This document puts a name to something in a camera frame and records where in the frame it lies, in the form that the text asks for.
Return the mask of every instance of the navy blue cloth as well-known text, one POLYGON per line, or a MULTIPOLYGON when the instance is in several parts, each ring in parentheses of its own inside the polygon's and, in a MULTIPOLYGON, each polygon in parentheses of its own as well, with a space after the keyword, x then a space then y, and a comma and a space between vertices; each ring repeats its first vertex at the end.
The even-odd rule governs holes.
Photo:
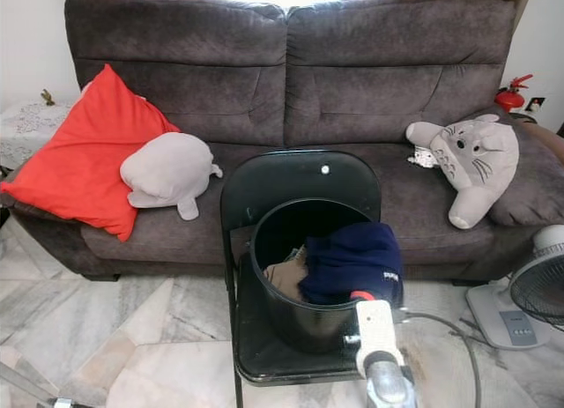
POLYGON ((392 306, 402 303, 402 261, 388 225, 376 222, 343 227, 324 238, 306 240, 308 275, 299 283, 314 304, 338 304, 352 291, 367 291, 392 306))

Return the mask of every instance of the gray plush toy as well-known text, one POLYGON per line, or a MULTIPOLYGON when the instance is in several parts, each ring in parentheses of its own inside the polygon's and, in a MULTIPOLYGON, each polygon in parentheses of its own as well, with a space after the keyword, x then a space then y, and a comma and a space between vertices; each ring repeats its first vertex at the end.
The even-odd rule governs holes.
POLYGON ((517 137, 511 126, 498 120, 498 115, 481 115, 444 128, 416 122, 405 132, 412 144, 433 152, 458 191, 449 211, 450 222, 458 228, 469 229, 482 220, 515 175, 517 137))

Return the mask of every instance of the white wall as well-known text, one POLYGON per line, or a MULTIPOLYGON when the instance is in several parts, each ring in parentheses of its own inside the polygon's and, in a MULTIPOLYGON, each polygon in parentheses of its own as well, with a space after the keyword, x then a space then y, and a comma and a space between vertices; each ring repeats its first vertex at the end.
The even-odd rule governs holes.
POLYGON ((564 123, 564 0, 529 0, 513 36, 503 85, 532 73, 521 91, 530 98, 546 97, 534 115, 541 126, 556 131, 564 123))
POLYGON ((67 44, 64 0, 0 0, 0 54, 4 110, 18 100, 75 100, 78 84, 67 44))

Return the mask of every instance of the electric fan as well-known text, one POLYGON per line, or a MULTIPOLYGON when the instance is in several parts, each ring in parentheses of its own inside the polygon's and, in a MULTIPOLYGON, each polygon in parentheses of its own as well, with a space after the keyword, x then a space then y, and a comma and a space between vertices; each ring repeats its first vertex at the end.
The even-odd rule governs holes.
POLYGON ((487 342, 501 349, 545 344, 551 325, 564 326, 564 226, 549 226, 533 237, 533 259, 509 285, 477 286, 466 299, 487 342))

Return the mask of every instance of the black folding chair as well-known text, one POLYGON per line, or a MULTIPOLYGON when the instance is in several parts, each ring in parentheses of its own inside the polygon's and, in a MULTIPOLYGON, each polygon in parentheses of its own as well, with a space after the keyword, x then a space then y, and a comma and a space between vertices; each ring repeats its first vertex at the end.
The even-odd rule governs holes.
POLYGON ((263 289, 249 254, 234 260, 231 232, 256 225, 272 208, 302 198, 350 205, 380 220, 380 186, 372 169, 344 152, 270 152, 249 159, 229 177, 221 194, 221 225, 234 359, 237 407, 241 376, 256 386, 359 379, 352 348, 312 354, 293 349, 271 327, 263 289))

